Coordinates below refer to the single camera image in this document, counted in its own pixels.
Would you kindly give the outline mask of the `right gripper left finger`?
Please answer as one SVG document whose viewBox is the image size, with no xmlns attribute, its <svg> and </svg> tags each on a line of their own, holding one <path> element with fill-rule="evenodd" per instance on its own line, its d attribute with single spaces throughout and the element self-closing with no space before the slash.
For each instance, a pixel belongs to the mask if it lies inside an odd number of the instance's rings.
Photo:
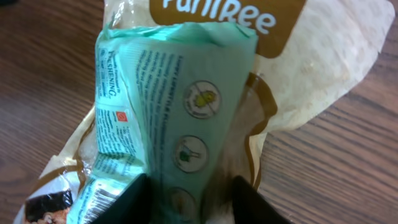
<svg viewBox="0 0 398 224">
<path fill-rule="evenodd" d="M 150 178 L 146 174 L 141 174 L 91 224 L 149 224 L 151 212 Z"/>
</svg>

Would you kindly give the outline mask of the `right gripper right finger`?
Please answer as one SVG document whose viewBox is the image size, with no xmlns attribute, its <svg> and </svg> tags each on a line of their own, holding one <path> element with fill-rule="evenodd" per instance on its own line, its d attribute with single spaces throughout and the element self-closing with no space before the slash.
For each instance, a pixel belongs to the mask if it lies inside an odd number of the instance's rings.
<svg viewBox="0 0 398 224">
<path fill-rule="evenodd" d="M 290 224 L 241 176 L 233 179 L 231 198 L 235 224 Z"/>
</svg>

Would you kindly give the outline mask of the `teal tissue packet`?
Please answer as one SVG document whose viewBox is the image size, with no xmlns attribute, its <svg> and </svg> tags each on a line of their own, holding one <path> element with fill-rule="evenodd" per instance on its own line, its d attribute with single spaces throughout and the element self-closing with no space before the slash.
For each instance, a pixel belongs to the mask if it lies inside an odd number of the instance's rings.
<svg viewBox="0 0 398 224">
<path fill-rule="evenodd" d="M 103 29 L 95 47 L 98 154 L 67 222 L 93 222 L 147 174 L 153 223 L 200 223 L 256 45 L 254 30 L 232 22 Z"/>
</svg>

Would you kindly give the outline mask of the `brown white snack bag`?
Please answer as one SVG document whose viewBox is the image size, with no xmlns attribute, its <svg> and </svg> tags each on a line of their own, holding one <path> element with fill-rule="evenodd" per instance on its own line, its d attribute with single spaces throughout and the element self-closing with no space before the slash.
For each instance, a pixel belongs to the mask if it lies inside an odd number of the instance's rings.
<svg viewBox="0 0 398 224">
<path fill-rule="evenodd" d="M 232 181 L 258 189 L 267 134 L 307 123 L 362 81 L 393 20 L 389 1 L 133 0 L 106 1 L 103 29 L 232 22 L 255 31 L 254 63 L 200 205 L 200 223 L 232 223 Z M 94 103 L 16 223 L 68 223 L 98 154 L 95 130 Z"/>
</svg>

